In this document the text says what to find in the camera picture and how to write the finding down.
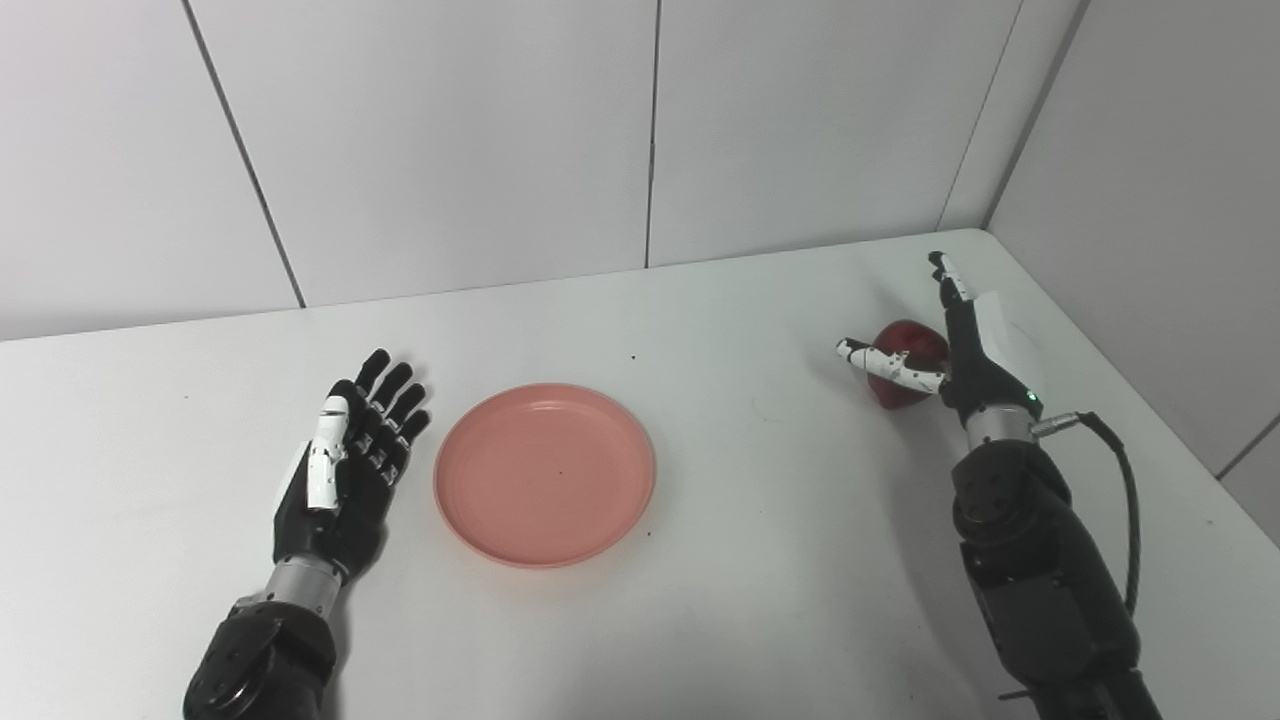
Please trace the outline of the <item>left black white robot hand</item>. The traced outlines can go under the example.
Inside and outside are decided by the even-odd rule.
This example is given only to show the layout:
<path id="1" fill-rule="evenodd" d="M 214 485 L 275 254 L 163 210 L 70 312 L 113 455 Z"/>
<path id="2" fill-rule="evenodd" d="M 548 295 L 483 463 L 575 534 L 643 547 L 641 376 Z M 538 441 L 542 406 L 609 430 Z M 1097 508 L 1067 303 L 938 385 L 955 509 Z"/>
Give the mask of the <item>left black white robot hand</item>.
<path id="1" fill-rule="evenodd" d="M 372 565 L 413 442 L 431 421 L 426 397 L 413 368 L 384 348 L 330 388 L 273 519 L 274 562 L 317 559 L 344 583 Z"/>

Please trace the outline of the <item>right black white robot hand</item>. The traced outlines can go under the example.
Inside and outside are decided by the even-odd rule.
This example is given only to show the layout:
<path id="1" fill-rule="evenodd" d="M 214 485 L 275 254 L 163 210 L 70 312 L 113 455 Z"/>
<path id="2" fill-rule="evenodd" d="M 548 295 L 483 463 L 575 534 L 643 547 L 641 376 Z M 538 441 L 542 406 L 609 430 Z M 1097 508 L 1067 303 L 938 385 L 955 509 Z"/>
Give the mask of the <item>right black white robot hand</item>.
<path id="1" fill-rule="evenodd" d="M 938 396 L 963 423 L 996 407 L 1019 407 L 1039 420 L 1043 404 L 1036 392 L 1041 382 L 1036 347 L 1011 323 L 998 292 L 973 292 L 945 252 L 933 251 L 928 260 L 945 329 L 892 322 L 872 342 L 841 340 L 841 359 L 865 374 L 884 409 Z"/>

